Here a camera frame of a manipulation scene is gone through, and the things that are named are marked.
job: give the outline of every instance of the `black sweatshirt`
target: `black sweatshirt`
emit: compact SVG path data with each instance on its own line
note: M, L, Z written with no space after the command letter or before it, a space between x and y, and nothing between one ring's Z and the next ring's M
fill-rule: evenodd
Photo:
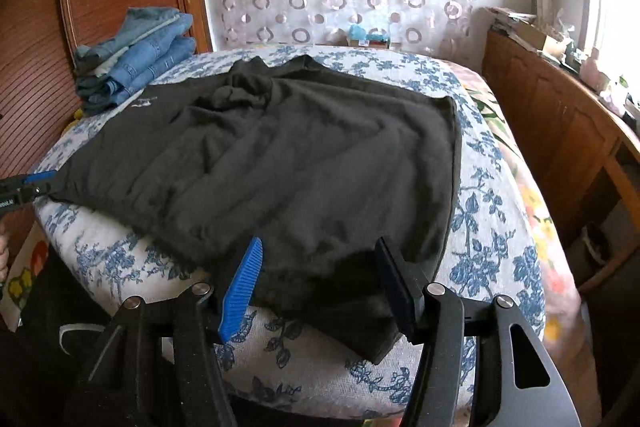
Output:
M390 236L433 277L460 183L451 98L308 56L147 87L62 167L59 200L105 211L210 270L226 291L264 245L252 304L378 363L399 338L372 251Z

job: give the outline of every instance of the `black garment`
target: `black garment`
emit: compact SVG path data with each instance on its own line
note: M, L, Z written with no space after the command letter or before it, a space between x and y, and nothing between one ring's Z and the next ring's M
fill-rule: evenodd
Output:
M67 333L66 354L59 344L60 326L104 326L111 317L91 300L52 247L20 317L22 325L15 333L0 328L0 426L57 426L66 395L99 335Z
M69 159L54 196L151 233L221 293L257 235L252 302L379 362L399 334L372 249L388 235L437 270L460 178L454 102L306 55L239 61L140 99Z

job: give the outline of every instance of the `white and blue fabric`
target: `white and blue fabric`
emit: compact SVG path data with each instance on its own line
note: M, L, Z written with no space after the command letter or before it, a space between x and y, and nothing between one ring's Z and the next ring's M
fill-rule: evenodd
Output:
M448 66L420 55L330 46L274 46L195 55L156 84L223 73L258 55L276 66L308 54L338 71L456 101L462 126L458 203L436 281L462 296L489 300L505 293L542 333L544 296L522 198L489 128ZM140 93L119 108L87 118L66 133L37 165L58 169L127 105L150 103ZM176 264L154 243L111 217L40 198L36 213L66 265L105 310L114 314L130 295L146 301L177 296L206 277ZM223 378L239 396L306 415L369 418L401 413L411 393L422 346L404 337L380 365L301 321L250 307L241 330L216 350ZM468 421L474 381L474 341L467 339L458 420Z

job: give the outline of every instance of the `cardboard box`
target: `cardboard box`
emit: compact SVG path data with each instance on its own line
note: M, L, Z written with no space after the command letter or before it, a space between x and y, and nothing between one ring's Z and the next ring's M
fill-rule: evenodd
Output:
M537 50L544 51L558 60L562 59L562 54L566 51L566 44L556 41L545 32L525 22L518 22L516 24L516 35L522 40L527 41Z

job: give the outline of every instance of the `bed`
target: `bed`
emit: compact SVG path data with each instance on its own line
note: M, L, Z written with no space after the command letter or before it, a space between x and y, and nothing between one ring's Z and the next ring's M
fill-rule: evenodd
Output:
M461 183L436 281L475 299L497 293L513 296L536 332L542 337L545 331L545 343L561 344L580 300L540 192L492 93L477 74L386 50L265 46L195 55L156 83L220 73L236 60L255 55L272 66L300 54L335 70L429 96L453 97L463 133ZM136 95L114 111L82 120L36 171L59 168L126 105L144 103ZM47 240L110 314L130 295L147 301L171 298L207 276L202 269L178 266L152 237L138 235L100 212L47 198L38 200L35 208ZM12 275L4 292L9 299ZM372 365L299 321L254 307L247 310L238 334L216 350L230 393L306 415L363 419L404 410L420 352L420 346L401 339L382 363ZM461 425L468 421L474 359L474 341L467 339L457 416Z

